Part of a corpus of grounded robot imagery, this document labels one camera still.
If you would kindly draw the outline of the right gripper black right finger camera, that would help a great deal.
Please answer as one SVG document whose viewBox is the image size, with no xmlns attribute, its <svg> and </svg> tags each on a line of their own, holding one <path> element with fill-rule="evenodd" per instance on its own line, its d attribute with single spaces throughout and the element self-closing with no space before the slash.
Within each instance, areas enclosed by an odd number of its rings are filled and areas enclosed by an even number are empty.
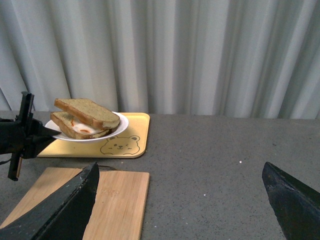
<svg viewBox="0 0 320 240">
<path fill-rule="evenodd" d="M 269 203 L 287 240 L 320 238 L 320 193 L 266 162 L 262 180 Z"/>
</svg>

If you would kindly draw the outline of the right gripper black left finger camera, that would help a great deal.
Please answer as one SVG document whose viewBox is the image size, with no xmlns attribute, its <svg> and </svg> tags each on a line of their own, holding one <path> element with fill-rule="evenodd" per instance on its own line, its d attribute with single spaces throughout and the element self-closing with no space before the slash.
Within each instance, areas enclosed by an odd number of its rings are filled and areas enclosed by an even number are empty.
<svg viewBox="0 0 320 240">
<path fill-rule="evenodd" d="M 2 240 L 81 240 L 100 179 L 92 163 L 30 211 L 0 230 Z"/>
</svg>

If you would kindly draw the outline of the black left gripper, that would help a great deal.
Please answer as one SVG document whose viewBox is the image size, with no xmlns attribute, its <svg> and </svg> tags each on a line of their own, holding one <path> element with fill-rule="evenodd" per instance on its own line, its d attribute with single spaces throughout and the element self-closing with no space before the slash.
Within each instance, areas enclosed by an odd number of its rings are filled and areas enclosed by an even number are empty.
<svg viewBox="0 0 320 240">
<path fill-rule="evenodd" d="M 33 159 L 56 139 L 60 131 L 46 128 L 33 118 L 34 95 L 22 92 L 19 114 L 15 119 L 0 120 L 0 153 L 11 154 L 11 158 L 1 164 L 10 163 L 8 178 L 17 181 L 22 159 Z"/>
</svg>

